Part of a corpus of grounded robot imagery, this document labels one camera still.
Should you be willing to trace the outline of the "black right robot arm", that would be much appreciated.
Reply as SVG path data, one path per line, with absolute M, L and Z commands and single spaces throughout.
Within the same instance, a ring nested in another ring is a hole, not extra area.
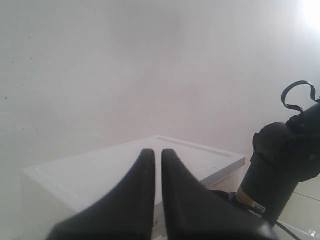
M 265 126 L 252 147 L 232 203 L 274 226 L 297 185 L 320 174 L 320 105 Z

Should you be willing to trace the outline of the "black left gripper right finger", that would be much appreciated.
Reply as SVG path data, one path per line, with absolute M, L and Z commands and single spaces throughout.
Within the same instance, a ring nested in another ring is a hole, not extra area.
M 173 149 L 161 154 L 162 199 L 170 240 L 276 240 L 272 227 L 205 188 Z

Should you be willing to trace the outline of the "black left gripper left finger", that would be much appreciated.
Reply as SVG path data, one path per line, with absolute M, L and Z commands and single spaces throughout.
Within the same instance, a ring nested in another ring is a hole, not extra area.
M 118 185 L 84 211 L 58 223 L 48 240 L 150 240 L 156 195 L 156 157 L 143 149 Z

